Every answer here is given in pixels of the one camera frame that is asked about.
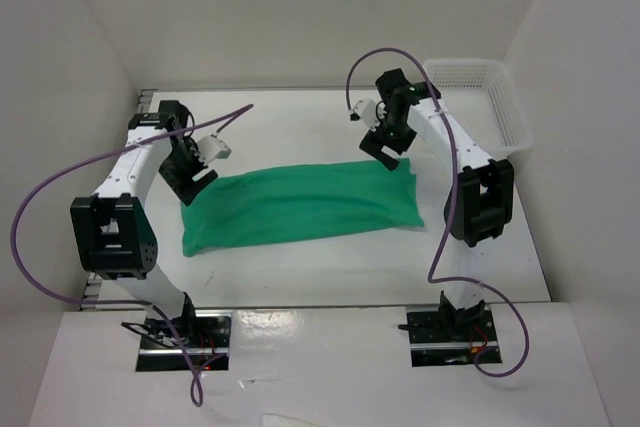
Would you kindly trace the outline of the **green tank top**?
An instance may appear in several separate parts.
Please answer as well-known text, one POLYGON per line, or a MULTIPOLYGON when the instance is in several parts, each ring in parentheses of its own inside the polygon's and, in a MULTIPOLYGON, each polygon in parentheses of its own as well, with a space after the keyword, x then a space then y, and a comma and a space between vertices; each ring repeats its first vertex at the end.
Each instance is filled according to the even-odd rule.
POLYGON ((403 159, 302 164, 220 177, 182 206, 182 253, 421 228, 417 177, 403 159))

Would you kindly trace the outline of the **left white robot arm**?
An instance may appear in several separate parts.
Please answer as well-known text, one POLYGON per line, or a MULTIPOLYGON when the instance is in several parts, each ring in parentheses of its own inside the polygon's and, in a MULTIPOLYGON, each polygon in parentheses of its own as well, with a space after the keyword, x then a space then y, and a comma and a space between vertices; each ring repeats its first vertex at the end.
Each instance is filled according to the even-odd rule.
POLYGON ((189 295, 158 263, 157 237, 144 206, 155 177, 190 205, 218 175, 187 133, 189 109, 163 101, 156 112, 136 114, 128 124, 127 152, 89 197, 77 197, 70 214, 81 265, 113 281, 147 311, 150 332, 176 346, 191 344, 199 322, 189 295))

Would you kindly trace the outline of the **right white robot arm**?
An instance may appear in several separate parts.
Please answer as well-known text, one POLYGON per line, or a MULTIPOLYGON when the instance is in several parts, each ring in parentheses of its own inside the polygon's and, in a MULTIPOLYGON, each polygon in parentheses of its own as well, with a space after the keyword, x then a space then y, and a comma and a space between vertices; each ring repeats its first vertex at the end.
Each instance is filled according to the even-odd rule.
POLYGON ((489 264, 487 244, 502 235, 513 215, 514 169, 496 160, 447 112, 440 92, 428 82, 410 82, 400 69, 384 72, 375 82, 378 102, 358 101, 350 115, 368 131, 362 151, 395 170, 400 154, 422 139, 452 176, 445 203, 443 239, 456 251, 456 263, 442 278, 437 310, 440 333, 461 339, 480 323, 485 309, 482 279, 489 264))

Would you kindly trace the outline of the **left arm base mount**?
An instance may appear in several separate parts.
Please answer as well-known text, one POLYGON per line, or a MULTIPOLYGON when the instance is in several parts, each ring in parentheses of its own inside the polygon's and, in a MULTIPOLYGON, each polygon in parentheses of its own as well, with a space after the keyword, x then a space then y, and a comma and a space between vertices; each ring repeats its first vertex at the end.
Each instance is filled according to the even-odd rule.
MULTIPOLYGON (((178 372, 189 369, 179 343, 161 320, 122 322, 121 326, 139 339, 137 372, 178 372)), ((196 312, 191 327, 174 323, 196 369, 227 371, 232 333, 232 313, 220 310, 196 312)))

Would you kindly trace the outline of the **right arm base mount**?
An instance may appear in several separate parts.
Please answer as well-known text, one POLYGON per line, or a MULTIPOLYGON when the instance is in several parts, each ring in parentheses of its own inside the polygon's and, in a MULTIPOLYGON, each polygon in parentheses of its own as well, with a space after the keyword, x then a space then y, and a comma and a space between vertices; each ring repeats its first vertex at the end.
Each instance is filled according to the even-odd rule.
POLYGON ((413 367, 445 367, 502 362, 491 309, 484 300, 456 309, 440 294, 436 307, 409 308, 397 329, 408 335, 413 367))

